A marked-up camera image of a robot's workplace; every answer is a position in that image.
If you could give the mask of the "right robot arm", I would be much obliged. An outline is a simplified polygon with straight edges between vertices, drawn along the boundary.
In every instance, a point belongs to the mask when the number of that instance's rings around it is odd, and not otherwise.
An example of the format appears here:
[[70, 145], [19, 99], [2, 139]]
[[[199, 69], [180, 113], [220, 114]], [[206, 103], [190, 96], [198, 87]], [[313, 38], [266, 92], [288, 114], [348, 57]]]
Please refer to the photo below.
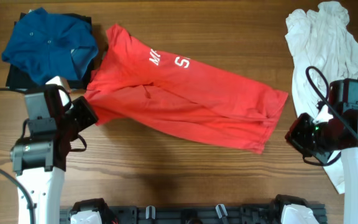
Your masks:
[[285, 139], [304, 159], [314, 157], [318, 165], [328, 164], [334, 151], [340, 152], [344, 171], [344, 223], [358, 223], [358, 80], [330, 84], [328, 112], [333, 118], [321, 123], [303, 113]]

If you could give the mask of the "red printed t-shirt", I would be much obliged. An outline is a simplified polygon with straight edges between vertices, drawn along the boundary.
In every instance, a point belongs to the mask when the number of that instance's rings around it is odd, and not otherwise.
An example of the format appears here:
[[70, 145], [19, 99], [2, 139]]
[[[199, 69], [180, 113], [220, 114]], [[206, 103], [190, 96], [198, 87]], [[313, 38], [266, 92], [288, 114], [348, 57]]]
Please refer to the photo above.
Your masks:
[[154, 50], [119, 25], [85, 98], [98, 124], [131, 118], [165, 134], [260, 154], [288, 93], [190, 58]]

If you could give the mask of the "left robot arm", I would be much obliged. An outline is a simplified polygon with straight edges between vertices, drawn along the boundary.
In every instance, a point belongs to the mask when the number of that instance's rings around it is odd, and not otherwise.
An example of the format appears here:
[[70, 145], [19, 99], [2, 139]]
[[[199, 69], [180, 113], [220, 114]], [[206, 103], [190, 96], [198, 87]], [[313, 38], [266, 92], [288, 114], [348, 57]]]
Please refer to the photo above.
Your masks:
[[25, 91], [29, 136], [21, 136], [11, 149], [12, 169], [19, 183], [19, 223], [58, 223], [60, 197], [71, 142], [80, 132], [98, 122], [84, 97], [68, 100], [59, 85], [44, 85]]

